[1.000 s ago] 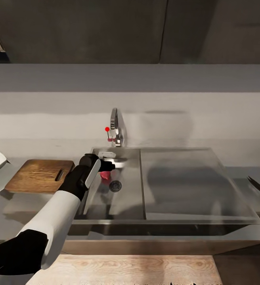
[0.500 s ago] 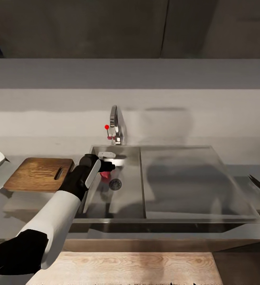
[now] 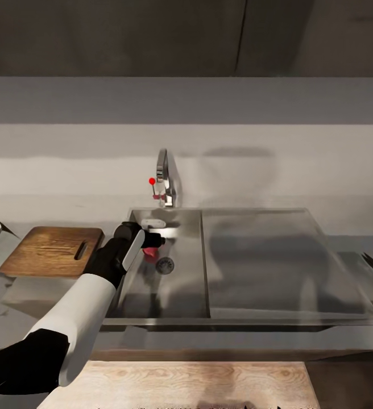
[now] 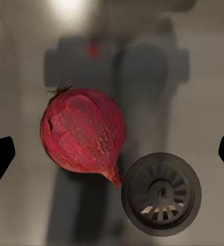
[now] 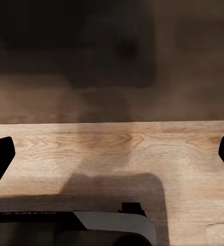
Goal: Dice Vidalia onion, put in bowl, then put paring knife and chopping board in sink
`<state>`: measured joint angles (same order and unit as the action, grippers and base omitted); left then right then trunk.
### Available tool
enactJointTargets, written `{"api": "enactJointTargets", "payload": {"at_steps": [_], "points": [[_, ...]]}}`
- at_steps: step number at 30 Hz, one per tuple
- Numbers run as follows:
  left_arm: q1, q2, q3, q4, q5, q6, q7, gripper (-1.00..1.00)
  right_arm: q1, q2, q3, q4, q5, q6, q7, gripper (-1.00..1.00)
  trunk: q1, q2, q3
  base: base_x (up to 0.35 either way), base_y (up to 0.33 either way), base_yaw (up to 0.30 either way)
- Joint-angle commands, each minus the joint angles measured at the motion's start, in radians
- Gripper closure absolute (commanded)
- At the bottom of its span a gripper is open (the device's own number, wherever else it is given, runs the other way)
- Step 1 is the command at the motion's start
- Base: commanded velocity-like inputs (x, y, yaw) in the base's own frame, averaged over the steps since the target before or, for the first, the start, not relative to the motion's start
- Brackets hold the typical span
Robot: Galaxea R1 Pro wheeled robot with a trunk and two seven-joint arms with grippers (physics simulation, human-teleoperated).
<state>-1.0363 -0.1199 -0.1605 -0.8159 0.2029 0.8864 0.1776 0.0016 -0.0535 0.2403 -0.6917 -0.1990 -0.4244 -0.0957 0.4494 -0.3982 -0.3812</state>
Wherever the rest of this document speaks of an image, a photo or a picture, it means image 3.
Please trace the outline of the cutting board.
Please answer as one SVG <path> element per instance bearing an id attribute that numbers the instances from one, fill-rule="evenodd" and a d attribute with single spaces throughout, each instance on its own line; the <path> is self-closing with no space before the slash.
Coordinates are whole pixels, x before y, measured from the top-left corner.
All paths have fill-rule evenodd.
<path id="1" fill-rule="evenodd" d="M 100 228 L 34 227 L 0 267 L 16 276 L 81 277 L 102 239 Z M 85 254 L 77 260 L 85 243 Z"/>

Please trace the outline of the vidalia onion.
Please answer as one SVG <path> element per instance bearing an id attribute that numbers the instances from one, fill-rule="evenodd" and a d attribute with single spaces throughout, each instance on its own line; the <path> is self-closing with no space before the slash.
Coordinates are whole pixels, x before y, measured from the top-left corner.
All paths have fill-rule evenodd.
<path id="1" fill-rule="evenodd" d="M 149 256 L 155 257 L 155 253 L 157 252 L 158 248 L 142 248 L 142 251 Z"/>

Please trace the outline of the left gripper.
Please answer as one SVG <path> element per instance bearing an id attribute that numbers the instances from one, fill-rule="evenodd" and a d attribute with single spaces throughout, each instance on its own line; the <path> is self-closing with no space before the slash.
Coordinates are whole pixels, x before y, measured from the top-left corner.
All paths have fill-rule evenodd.
<path id="1" fill-rule="evenodd" d="M 142 248 L 158 248 L 161 245 L 165 245 L 165 238 L 160 233 L 150 233 L 145 231 L 146 242 Z"/>

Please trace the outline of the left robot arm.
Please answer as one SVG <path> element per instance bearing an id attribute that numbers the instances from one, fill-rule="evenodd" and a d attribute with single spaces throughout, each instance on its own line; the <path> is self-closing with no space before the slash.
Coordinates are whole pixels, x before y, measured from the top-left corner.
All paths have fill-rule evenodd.
<path id="1" fill-rule="evenodd" d="M 124 221 L 96 250 L 84 274 L 24 339 L 0 350 L 0 409 L 37 409 L 57 387 L 67 387 L 89 361 L 122 277 L 141 248 L 165 245 L 162 220 Z"/>

